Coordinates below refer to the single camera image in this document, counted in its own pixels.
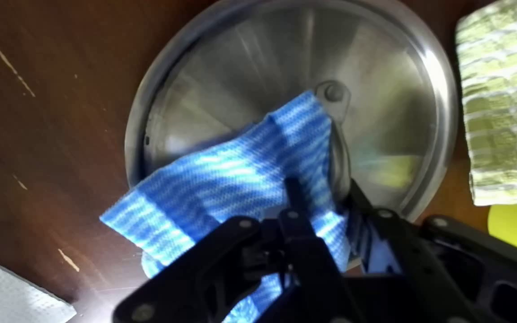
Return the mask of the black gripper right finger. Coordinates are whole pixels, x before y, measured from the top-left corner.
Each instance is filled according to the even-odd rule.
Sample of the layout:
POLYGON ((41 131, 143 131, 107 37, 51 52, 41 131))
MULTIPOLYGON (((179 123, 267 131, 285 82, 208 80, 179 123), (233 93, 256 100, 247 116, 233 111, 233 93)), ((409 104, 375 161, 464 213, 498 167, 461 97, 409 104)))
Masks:
POLYGON ((355 181, 349 181, 346 208, 348 208, 348 228, 346 228, 348 238, 362 240, 364 236, 371 236, 376 226, 380 224, 380 217, 355 181))

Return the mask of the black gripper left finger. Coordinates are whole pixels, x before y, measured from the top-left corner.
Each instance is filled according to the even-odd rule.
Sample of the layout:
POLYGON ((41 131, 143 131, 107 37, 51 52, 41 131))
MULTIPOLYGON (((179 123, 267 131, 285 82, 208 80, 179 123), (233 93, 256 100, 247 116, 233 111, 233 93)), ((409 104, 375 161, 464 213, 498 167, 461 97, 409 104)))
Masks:
POLYGON ((296 177, 285 177, 283 186, 288 199, 288 206, 285 208, 283 217, 290 220, 292 233, 296 236, 312 238, 313 228, 308 219, 308 206, 301 183, 296 177))

